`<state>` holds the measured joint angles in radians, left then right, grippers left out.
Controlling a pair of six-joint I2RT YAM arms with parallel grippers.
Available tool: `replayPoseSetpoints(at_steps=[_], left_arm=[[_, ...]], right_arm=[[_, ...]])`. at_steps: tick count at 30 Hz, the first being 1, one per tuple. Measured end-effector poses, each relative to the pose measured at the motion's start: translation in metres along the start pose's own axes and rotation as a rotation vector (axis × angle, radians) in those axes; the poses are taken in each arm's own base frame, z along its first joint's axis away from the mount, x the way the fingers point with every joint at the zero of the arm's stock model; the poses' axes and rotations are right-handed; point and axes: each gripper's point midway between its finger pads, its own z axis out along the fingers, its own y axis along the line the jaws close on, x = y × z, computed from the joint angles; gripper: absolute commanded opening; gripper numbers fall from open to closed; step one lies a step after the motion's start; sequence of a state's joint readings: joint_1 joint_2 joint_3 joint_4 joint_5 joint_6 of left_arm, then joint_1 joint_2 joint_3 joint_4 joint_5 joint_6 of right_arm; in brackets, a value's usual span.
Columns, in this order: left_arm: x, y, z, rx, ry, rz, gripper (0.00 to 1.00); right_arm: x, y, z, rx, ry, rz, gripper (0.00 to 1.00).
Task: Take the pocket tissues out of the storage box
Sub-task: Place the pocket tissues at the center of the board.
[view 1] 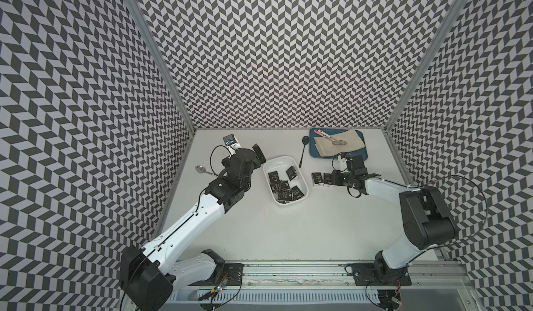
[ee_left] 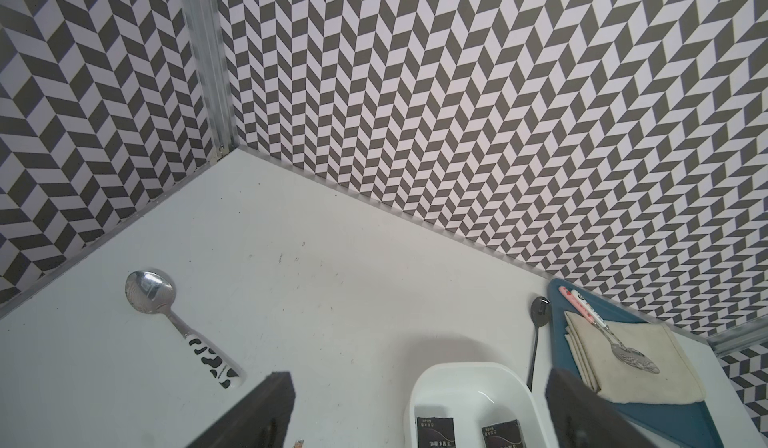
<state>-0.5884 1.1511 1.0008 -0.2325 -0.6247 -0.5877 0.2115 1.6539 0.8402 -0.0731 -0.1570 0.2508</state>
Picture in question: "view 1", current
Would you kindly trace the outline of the white plastic storage box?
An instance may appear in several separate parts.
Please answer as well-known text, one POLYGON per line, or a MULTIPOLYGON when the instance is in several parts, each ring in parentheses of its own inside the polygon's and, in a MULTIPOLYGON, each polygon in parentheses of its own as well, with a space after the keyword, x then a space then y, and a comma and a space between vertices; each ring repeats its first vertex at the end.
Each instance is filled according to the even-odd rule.
POLYGON ((297 165, 297 162, 290 156, 279 156, 279 157, 276 157, 276 158, 271 158, 271 159, 267 159, 266 160, 266 163, 263 165, 263 172, 264 172, 264 175, 265 175, 265 178, 266 178, 266 181, 267 181, 267 184, 269 186, 269 192, 270 192, 270 195, 272 197, 272 199, 274 200, 274 202, 281 206, 281 207, 288 207, 288 206, 292 206, 292 205, 295 205, 295 204, 299 204, 301 203, 304 199, 306 199, 306 197, 309 195, 309 192, 310 192, 310 189, 303 177, 303 174, 300 170, 300 168, 298 167, 297 165), (286 174, 286 170, 290 167, 290 166, 294 166, 298 172, 298 179, 297 180, 294 180, 294 181, 290 181, 287 177, 287 174, 286 174), (280 181, 288 181, 290 183, 290 187, 294 187, 294 186, 298 186, 304 193, 304 197, 299 199, 299 200, 296 200, 296 201, 293 201, 291 203, 288 203, 288 204, 280 204, 278 203, 277 199, 278 199, 278 193, 272 193, 271 191, 271 187, 270 187, 270 183, 269 183, 269 177, 268 177, 268 173, 269 172, 273 172, 273 171, 276 171, 278 174, 279 174, 279 179, 280 181))

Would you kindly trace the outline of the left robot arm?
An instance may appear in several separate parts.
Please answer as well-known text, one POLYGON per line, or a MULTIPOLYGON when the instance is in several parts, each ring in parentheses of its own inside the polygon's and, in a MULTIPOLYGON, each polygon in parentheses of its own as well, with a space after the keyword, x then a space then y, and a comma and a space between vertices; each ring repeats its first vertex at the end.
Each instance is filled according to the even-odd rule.
POLYGON ((139 310, 159 310, 175 289, 213 279, 223 260, 212 250, 175 265, 191 243, 209 225, 226 215, 251 189, 253 171, 265 164, 259 145, 242 148, 232 136, 224 147, 230 155, 223 159, 223 170, 203 190, 198 201, 170 228, 142 247, 122 251, 119 286, 139 310))

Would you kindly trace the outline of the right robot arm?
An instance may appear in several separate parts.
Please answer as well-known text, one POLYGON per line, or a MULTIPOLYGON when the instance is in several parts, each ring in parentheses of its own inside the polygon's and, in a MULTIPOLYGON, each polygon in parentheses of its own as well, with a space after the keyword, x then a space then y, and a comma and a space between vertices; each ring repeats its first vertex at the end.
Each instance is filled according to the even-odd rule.
POLYGON ((458 237, 459 229, 438 188, 404 186, 371 174, 359 155, 342 153, 337 160, 340 168, 333 170, 334 186, 383 199, 401 211, 403 234, 376 254, 373 275, 377 282, 399 280, 420 255, 458 237))

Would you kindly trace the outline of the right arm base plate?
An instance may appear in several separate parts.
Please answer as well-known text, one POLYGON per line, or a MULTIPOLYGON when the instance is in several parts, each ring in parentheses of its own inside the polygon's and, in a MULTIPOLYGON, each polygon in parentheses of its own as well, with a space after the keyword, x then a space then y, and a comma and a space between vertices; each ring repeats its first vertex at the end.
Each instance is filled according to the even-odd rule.
POLYGON ((368 283, 381 286, 401 285, 411 286, 412 280, 408 273, 408 268, 390 269, 386 265, 375 265, 370 263, 358 263, 350 266, 349 273, 353 276, 356 286, 366 286, 368 283))

